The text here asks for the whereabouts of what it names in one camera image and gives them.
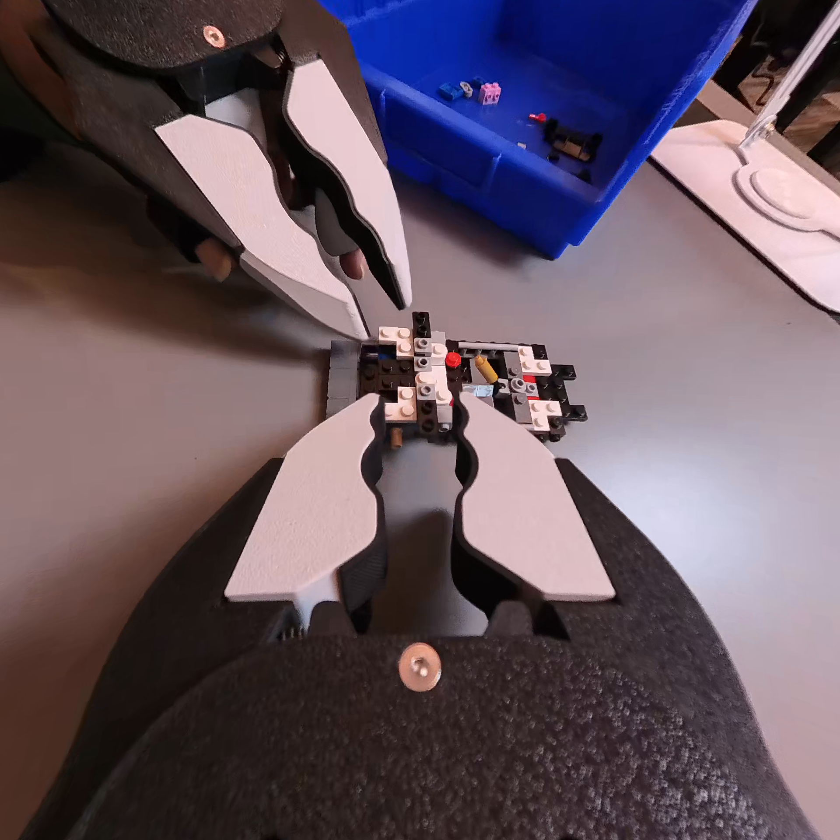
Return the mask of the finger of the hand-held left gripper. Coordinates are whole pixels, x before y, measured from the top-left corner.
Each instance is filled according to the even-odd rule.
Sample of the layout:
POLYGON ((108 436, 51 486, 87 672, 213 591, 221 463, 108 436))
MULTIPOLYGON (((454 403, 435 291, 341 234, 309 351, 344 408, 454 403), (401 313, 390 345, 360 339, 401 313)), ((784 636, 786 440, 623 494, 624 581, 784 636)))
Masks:
POLYGON ((325 193, 339 227, 362 250, 394 305, 409 308, 410 262, 386 163, 321 58, 292 66, 283 93, 292 164, 325 193))
POLYGON ((368 338, 353 293, 328 268, 314 237, 289 214, 275 169, 251 133, 193 114, 155 131, 238 239, 246 274, 324 327, 351 339, 368 338))

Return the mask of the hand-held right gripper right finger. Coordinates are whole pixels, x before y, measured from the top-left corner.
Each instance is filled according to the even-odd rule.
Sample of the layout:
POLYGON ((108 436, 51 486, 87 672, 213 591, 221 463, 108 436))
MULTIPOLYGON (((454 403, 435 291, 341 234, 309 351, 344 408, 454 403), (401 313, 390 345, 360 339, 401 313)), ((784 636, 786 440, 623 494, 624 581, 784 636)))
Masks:
POLYGON ((462 392, 454 406, 455 587, 482 612, 504 601, 609 602, 616 590, 557 461, 522 425, 462 392))

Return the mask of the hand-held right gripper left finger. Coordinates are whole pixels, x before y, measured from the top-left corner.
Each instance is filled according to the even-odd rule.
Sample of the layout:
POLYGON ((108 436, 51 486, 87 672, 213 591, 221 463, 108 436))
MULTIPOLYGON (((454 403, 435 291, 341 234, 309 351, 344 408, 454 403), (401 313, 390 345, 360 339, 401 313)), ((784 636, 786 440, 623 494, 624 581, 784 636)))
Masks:
POLYGON ((367 395, 315 426, 282 459, 224 596, 291 602, 303 624, 316 604, 348 613, 386 574, 382 399, 367 395))

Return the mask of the blue plastic bin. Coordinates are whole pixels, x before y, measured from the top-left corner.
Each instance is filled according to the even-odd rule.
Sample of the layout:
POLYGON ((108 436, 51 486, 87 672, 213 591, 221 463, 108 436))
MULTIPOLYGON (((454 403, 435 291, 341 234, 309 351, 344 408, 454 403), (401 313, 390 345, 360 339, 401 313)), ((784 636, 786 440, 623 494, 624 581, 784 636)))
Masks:
POLYGON ((332 1, 390 166, 559 257, 589 234, 719 67, 755 2, 332 1), (498 108, 436 90, 480 77, 498 108), (603 136, 584 167, 523 150, 529 112, 603 136))

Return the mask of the lego car model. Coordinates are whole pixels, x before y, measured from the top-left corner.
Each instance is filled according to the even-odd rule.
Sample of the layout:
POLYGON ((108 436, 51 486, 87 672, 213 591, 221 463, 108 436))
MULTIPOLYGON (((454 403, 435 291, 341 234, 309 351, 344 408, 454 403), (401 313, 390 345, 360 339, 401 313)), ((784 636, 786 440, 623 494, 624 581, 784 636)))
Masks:
POLYGON ((546 445, 588 419, 585 406, 569 398, 575 379, 575 368, 552 362, 543 344, 448 339, 432 328, 427 311, 414 311, 410 327, 332 341, 324 418, 377 396, 392 448, 407 437, 443 443, 452 437, 455 396, 465 392, 546 445))

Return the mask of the lego pieces pile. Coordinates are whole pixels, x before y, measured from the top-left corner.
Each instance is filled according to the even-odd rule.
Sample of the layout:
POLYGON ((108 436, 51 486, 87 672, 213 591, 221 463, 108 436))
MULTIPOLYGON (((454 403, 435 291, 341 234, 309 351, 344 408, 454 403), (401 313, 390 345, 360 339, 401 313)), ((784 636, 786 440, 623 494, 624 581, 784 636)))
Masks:
MULTIPOLYGON (((458 84, 443 82, 438 86, 436 93, 448 103, 463 100, 473 102, 482 109, 496 109, 503 87, 495 81, 489 82, 476 77, 473 80, 462 80, 458 84)), ((530 144, 527 141, 518 141, 519 148, 534 153, 540 151, 542 156, 554 165, 562 160, 579 163, 584 167, 579 177, 585 180, 590 176, 588 168, 594 163, 600 150, 603 141, 601 133, 573 129, 545 112, 529 112, 526 124, 538 134, 535 135, 536 140, 530 144)))

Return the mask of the white book stand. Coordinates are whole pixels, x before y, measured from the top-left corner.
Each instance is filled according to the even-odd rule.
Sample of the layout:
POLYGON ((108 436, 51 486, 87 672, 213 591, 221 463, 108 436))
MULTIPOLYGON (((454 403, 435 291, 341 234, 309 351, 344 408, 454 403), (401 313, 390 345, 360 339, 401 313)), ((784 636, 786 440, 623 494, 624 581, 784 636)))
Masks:
POLYGON ((839 313, 839 198, 770 141, 778 116, 839 24, 816 29, 748 127, 727 120, 668 131, 653 162, 817 307, 839 313))

